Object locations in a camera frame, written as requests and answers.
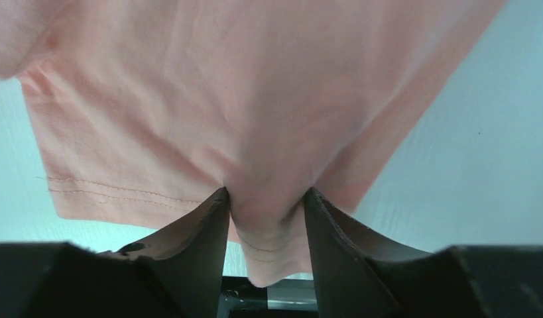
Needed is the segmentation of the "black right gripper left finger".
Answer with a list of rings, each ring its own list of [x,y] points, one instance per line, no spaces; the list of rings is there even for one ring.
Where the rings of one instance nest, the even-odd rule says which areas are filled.
[[[0,243],[0,317],[216,317],[229,209],[221,188],[115,252]]]

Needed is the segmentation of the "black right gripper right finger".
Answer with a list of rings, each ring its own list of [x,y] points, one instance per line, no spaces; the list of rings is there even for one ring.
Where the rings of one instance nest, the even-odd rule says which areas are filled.
[[[543,245],[424,252],[313,188],[304,216],[320,317],[543,317]]]

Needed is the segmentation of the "pink t shirt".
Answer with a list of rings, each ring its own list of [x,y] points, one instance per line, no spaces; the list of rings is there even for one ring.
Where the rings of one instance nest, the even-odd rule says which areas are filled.
[[[250,281],[311,270],[503,1],[0,1],[57,213],[163,227],[217,188]]]

